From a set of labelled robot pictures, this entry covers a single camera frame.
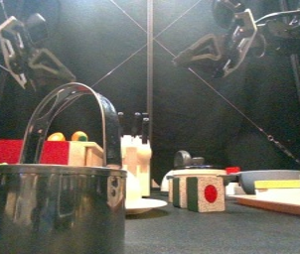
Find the white plate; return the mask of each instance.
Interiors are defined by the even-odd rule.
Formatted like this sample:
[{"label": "white plate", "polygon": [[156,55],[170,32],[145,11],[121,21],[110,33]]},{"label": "white plate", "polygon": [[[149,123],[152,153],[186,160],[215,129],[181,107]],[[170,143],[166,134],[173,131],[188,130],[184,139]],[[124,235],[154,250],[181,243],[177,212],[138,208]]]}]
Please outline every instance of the white plate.
[{"label": "white plate", "polygon": [[137,201],[128,202],[126,206],[126,214],[140,214],[144,213],[153,208],[168,205],[168,202],[158,199],[141,198]]}]

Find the dark table surface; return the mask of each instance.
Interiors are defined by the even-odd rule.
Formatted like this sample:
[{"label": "dark table surface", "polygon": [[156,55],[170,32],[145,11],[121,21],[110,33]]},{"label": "dark table surface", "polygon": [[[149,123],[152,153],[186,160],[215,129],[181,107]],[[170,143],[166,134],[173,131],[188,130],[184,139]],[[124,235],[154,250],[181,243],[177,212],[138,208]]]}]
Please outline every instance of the dark table surface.
[{"label": "dark table surface", "polygon": [[[166,200],[157,191],[150,198]],[[223,212],[197,213],[169,203],[128,215],[125,226],[125,254],[300,254],[300,216],[244,206],[232,197]]]}]

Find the wooden board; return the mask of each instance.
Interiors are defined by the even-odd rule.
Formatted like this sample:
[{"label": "wooden board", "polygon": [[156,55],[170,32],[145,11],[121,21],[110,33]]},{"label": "wooden board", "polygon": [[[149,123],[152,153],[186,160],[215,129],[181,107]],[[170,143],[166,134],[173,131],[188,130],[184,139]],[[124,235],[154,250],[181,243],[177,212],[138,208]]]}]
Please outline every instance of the wooden board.
[{"label": "wooden board", "polygon": [[300,215],[300,204],[256,199],[255,195],[235,196],[240,204]]}]

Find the black curtain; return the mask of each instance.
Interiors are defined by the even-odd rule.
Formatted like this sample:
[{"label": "black curtain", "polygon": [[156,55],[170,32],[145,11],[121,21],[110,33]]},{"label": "black curtain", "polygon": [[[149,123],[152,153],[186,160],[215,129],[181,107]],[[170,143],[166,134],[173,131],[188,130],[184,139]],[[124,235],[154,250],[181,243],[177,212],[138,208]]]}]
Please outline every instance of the black curtain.
[{"label": "black curtain", "polygon": [[[300,104],[291,59],[248,57],[239,70],[219,79],[173,66],[173,57],[199,38],[225,33],[213,18],[212,2],[154,1],[152,175],[158,183],[173,169],[178,150],[204,156],[209,164],[244,170],[300,169],[259,130],[300,159]],[[280,10],[275,0],[245,4],[255,19]],[[133,113],[146,112],[148,1],[11,0],[6,5],[8,14],[23,21],[36,12],[45,16],[50,37],[43,47],[55,53],[77,80],[125,112],[130,132]],[[55,84],[46,80],[38,91],[24,90],[10,75],[0,83],[0,138],[22,139],[30,116]],[[62,131],[69,138],[82,130],[101,143],[93,103],[82,98],[58,116],[50,132]]]}]

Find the toy block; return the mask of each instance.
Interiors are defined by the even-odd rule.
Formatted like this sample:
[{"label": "toy block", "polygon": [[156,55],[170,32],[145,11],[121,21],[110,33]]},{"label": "toy block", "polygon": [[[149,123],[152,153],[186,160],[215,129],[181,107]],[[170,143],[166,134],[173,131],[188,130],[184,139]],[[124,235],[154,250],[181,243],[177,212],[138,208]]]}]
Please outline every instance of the toy block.
[{"label": "toy block", "polygon": [[188,210],[196,212],[225,210],[225,186],[220,177],[186,178]]},{"label": "toy block", "polygon": [[180,208],[188,208],[186,178],[173,178],[173,205]]},{"label": "toy block", "polygon": [[[0,163],[18,164],[23,140],[0,140]],[[42,164],[101,167],[103,150],[95,142],[46,141]]]}]

